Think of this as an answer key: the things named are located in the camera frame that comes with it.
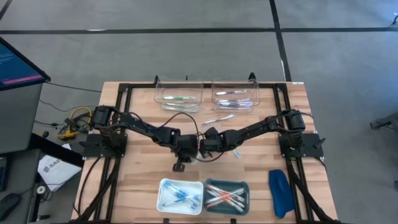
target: transparent bin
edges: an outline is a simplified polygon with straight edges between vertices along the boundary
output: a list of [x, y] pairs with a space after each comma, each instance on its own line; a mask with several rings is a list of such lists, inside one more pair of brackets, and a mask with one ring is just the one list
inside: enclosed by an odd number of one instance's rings
[[154, 100], [163, 110], [196, 113], [202, 102], [203, 82], [160, 78]]
[[211, 83], [211, 101], [215, 111], [251, 113], [260, 104], [259, 84], [255, 79], [241, 82], [216, 79]]

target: blue cloth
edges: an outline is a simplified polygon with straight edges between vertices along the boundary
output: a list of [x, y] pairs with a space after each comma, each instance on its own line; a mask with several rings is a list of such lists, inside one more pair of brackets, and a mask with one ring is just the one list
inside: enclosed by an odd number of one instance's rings
[[284, 218], [287, 212], [294, 209], [294, 198], [283, 171], [269, 171], [269, 187], [274, 199], [275, 215], [279, 218]]

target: white tray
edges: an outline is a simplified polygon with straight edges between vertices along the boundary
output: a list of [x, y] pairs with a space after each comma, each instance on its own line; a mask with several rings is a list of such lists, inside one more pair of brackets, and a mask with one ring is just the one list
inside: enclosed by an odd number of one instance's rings
[[[163, 206], [164, 203], [171, 202], [173, 200], [178, 199], [171, 192], [169, 192], [165, 187], [165, 181], [169, 181], [174, 186], [179, 189], [185, 191], [188, 195], [198, 194], [200, 199], [200, 204], [196, 210], [190, 209], [186, 203], [180, 202], [175, 205]], [[203, 184], [201, 182], [190, 182], [190, 181], [182, 181], [182, 180], [170, 180], [164, 178], [160, 181], [159, 185], [159, 194], [157, 195], [157, 204], [156, 208], [160, 212], [170, 212], [170, 213], [179, 213], [186, 215], [199, 215], [201, 212], [201, 208], [203, 206]]]

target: wooden table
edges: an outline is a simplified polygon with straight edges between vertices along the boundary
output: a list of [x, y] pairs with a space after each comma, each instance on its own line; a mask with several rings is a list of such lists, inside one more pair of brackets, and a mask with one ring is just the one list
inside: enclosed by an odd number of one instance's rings
[[[104, 84], [99, 101], [100, 105], [115, 105], [118, 85], [118, 82], [106, 82]], [[310, 105], [304, 85], [302, 83], [287, 83], [287, 88], [291, 107], [310, 113]], [[166, 122], [176, 112], [161, 110], [160, 105], [154, 101], [154, 92], [154, 88], [133, 89], [130, 111], [139, 114], [144, 121], [158, 126]], [[253, 113], [237, 114], [234, 118], [214, 123], [213, 126], [218, 131], [240, 129], [256, 123], [266, 116], [275, 115], [277, 112], [272, 90], [264, 88], [260, 90], [260, 94], [261, 103]], [[122, 102], [125, 102], [125, 99], [126, 96], [123, 96]], [[201, 124], [204, 121], [217, 116], [225, 116], [225, 113], [213, 111], [211, 89], [204, 89], [200, 111], [192, 116], [198, 123], [199, 131], [204, 132], [211, 127], [211, 125], [202, 126]], [[305, 132], [311, 133], [314, 131], [312, 118], [309, 116], [303, 118], [307, 127]], [[186, 116], [176, 117], [168, 126], [181, 129], [182, 134], [196, 132], [191, 119]], [[171, 223], [230, 223], [231, 218], [236, 218], [238, 223], [295, 223], [294, 211], [286, 214], [283, 219], [274, 215], [272, 195], [268, 184], [268, 172], [273, 169], [281, 169], [287, 176], [285, 159], [280, 155], [277, 133], [263, 134], [246, 141], [237, 148], [237, 151], [242, 155], [240, 159], [236, 158], [232, 152], [227, 152], [220, 159], [211, 163], [187, 164], [185, 172], [182, 173], [172, 172], [176, 158], [170, 153], [170, 149], [154, 144], [143, 135], [132, 131], [126, 133], [128, 135], [128, 146], [126, 155], [121, 159], [113, 208], [113, 223], [162, 223], [164, 218], [169, 218]], [[82, 182], [94, 160], [88, 159], [85, 162], [78, 192], [80, 192]], [[98, 192], [103, 160], [101, 159], [97, 163], [88, 178], [83, 192], [82, 211]], [[314, 158], [303, 158], [303, 163], [310, 193], [326, 214], [332, 218], [337, 218], [325, 168]], [[198, 216], [161, 213], [156, 209], [156, 201], [159, 182], [163, 178], [199, 180], [201, 182], [204, 182], [207, 178], [246, 181], [251, 193], [250, 211], [243, 217], [209, 213], [205, 209]], [[299, 197], [303, 219], [306, 219], [305, 207], [300, 193]], [[105, 216], [107, 202], [108, 195], [105, 195], [101, 218]], [[75, 212], [73, 212], [72, 218], [76, 218]]]

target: black floor stripe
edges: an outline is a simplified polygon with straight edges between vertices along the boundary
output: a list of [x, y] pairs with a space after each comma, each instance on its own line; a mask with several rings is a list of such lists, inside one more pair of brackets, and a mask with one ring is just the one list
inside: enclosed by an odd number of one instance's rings
[[269, 4], [271, 5], [272, 18], [274, 20], [274, 27], [275, 27], [276, 41], [278, 43], [278, 48], [279, 48], [279, 55], [280, 55], [280, 59], [283, 62], [282, 66], [283, 66], [283, 69], [284, 69], [285, 81], [291, 82], [292, 81], [292, 76], [290, 75], [289, 64], [287, 63], [287, 56], [286, 56], [286, 50], [285, 50], [285, 45], [284, 45], [284, 39], [282, 37], [282, 33], [281, 33], [281, 29], [280, 29], [278, 12], [276, 10], [275, 1], [274, 0], [269, 0]]
[[350, 28], [281, 28], [281, 32], [398, 32], [398, 26]]
[[0, 30], [0, 34], [189, 34], [275, 32], [274, 28], [176, 28], [176, 29], [93, 29], [93, 30]]
[[8, 7], [11, 5], [12, 0], [7, 0], [6, 4], [3, 6], [3, 8], [0, 11], [0, 20], [2, 19], [2, 17], [5, 15], [5, 13], [7, 12]]

